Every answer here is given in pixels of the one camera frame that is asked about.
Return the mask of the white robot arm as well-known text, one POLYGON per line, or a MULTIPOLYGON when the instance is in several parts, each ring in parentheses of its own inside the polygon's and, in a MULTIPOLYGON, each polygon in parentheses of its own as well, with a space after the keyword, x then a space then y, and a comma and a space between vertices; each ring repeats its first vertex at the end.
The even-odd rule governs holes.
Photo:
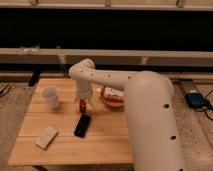
POLYGON ((80 99, 91 97, 93 84, 124 93, 135 171, 186 171, 168 77, 152 71, 97 70, 90 59, 73 65, 69 75, 80 99))

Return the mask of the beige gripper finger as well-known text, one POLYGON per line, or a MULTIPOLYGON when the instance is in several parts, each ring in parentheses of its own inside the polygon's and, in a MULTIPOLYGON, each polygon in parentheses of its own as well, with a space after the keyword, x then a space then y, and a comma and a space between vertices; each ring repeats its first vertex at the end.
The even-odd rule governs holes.
POLYGON ((93 97, 87 99, 87 103, 92 107, 95 108, 95 100, 93 97))

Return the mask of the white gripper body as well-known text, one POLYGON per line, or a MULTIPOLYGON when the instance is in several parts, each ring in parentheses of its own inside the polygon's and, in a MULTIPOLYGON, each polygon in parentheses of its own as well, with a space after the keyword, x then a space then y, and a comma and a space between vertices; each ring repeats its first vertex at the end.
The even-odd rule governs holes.
POLYGON ((76 95, 79 99, 87 100, 92 96, 92 84, 88 81, 77 81, 76 82, 76 95))

